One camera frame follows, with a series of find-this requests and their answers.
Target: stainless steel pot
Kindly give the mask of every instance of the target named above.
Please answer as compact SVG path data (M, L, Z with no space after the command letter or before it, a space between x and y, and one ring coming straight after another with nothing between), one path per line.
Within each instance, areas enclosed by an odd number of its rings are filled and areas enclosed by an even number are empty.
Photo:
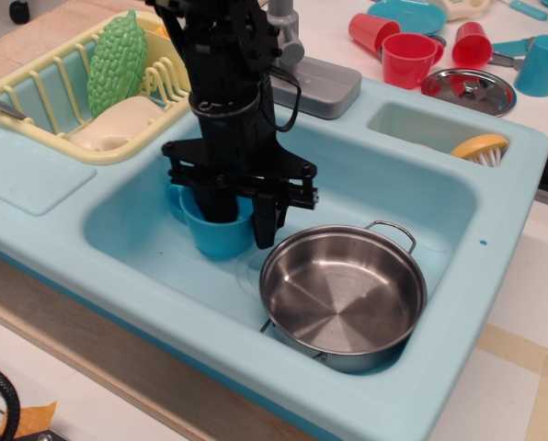
M371 231L377 224L406 234L410 249ZM259 281L277 337L342 372L386 361L413 332L427 303L425 279L411 257L415 245L410 232L384 220L365 228L326 225L289 237L272 250Z

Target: dish rack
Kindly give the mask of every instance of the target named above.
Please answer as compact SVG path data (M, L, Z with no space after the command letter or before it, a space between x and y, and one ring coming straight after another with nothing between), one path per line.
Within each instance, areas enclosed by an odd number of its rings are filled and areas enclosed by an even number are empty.
M11 119L0 112L0 124L83 163L113 164L136 154L186 113L190 83L184 63L170 39L155 33L161 25L159 18L137 12L137 23L144 29L149 46L139 95L150 97L163 108L163 115L113 150L89 151L68 140L93 120L86 91L90 61L98 37L114 17L2 78L0 100L27 117Z

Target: blue cup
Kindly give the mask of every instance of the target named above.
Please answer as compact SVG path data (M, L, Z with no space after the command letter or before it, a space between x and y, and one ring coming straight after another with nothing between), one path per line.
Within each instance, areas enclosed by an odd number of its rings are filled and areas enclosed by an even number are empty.
M548 35L533 39L515 79L515 87L525 95L548 96Z
M204 219L189 187L169 185L166 194L171 213L188 226L194 243L204 254L229 259L243 253L254 243L251 199L237 198L237 219L217 223Z

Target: pink cup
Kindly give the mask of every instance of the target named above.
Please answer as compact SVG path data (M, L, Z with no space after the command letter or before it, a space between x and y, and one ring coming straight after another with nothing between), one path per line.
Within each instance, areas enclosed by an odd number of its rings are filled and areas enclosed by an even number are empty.
M430 37L408 32L393 34L382 43L384 82L404 89L419 87L442 55L443 46Z
M464 23L456 32L451 58L458 67L480 69L493 56L493 45L483 27L475 21Z
M348 31L351 38L374 55L378 55L384 39L400 32L401 25L388 18L356 14L349 22Z

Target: sink basin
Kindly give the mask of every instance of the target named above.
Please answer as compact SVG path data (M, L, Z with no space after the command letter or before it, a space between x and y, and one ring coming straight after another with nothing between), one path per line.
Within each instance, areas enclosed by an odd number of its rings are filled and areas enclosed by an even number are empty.
M277 115L290 111L280 107ZM509 141L499 167L448 155L485 133ZM345 374L260 332L268 317L257 280L270 250L211 259L172 216L169 162L160 149L198 135L187 113L133 157L97 165L0 126L0 170L8 177L0 176L0 253L313 435L427 438L497 296L548 140L369 80L342 117L300 115L279 135L317 165L320 201L315 210L290 208L277 242L315 225L376 220L398 223L417 240L412 256L427 281L428 306L415 331L391 360ZM26 175L24 196L11 193L21 165L51 174L55 195L51 183ZM409 248L399 231L378 232Z

